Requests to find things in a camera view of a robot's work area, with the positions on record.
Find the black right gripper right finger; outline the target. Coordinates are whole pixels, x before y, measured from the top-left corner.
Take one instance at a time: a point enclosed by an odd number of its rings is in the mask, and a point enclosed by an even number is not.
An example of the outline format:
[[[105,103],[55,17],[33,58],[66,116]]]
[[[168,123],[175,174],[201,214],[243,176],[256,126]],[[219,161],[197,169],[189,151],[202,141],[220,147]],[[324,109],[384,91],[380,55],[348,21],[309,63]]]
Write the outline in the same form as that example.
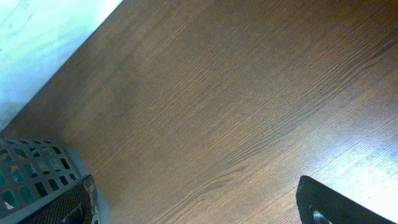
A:
[[[307,175],[300,177],[295,198],[302,223],[394,224]]]

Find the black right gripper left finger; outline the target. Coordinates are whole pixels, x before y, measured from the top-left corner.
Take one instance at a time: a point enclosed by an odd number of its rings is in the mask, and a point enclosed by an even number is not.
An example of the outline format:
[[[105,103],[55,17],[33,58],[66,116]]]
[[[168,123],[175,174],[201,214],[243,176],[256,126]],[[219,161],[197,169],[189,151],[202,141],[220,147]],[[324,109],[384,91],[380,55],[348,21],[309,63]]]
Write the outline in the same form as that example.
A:
[[[94,219],[98,192],[92,175],[86,175],[19,224],[90,224]]]

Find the green Nescafe coffee bag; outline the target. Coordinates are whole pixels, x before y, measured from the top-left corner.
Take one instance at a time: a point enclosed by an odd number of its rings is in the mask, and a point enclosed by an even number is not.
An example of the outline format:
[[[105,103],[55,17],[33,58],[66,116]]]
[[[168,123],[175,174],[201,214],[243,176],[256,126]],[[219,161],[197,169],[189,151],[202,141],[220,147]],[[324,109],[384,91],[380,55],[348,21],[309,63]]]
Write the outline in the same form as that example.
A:
[[[62,188],[68,165],[57,147],[1,148],[1,211],[22,209]]]

